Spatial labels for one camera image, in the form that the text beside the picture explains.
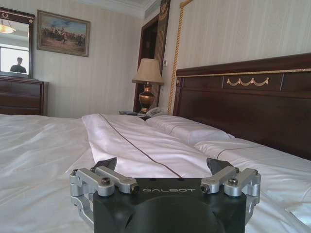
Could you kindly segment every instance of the mirror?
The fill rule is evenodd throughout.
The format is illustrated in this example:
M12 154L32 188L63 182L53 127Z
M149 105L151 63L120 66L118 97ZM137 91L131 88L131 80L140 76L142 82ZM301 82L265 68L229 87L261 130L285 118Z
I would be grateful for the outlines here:
M0 8L0 76L31 78L34 16Z

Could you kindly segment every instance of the wooden headboard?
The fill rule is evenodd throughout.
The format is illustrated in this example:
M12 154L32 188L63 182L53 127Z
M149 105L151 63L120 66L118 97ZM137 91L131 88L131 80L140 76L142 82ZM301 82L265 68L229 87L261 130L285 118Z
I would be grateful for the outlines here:
M311 160L311 53L176 75L175 116Z

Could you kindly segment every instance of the brass lamp base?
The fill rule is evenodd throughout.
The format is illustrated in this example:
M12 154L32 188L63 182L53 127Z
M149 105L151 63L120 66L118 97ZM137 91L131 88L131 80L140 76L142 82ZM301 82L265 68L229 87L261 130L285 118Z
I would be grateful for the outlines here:
M144 91L139 94L139 102L141 105L141 110L139 113L145 114L154 101L155 96L151 93L151 90L151 85L145 85Z

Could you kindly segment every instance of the bolt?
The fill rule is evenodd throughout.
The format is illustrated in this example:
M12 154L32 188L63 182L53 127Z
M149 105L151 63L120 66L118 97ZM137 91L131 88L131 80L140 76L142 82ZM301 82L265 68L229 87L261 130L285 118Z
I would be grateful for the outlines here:
M228 180L229 184L231 185L237 185L238 184L238 179L236 178L231 178Z
M135 186L131 187L130 194L136 194L138 192L139 192L139 186L138 185L135 185Z
M72 174L73 174L74 176L77 175L77 170L78 170L78 169L75 169L75 170L72 171Z
M200 188L201 188L202 193L209 193L209 186L208 185L203 184L203 185L201 185Z
M104 177L104 178L102 178L102 184L104 184L104 185L108 185L108 184L110 184L110 178L109 177Z

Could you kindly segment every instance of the telephone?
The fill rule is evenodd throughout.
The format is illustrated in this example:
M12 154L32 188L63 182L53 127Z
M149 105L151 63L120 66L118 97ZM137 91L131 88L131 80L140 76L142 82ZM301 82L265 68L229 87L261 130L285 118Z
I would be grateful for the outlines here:
M152 108L150 109L147 113L146 116L148 117L156 117L156 116L160 116L163 115L164 113L162 112L161 108L156 107L156 108Z

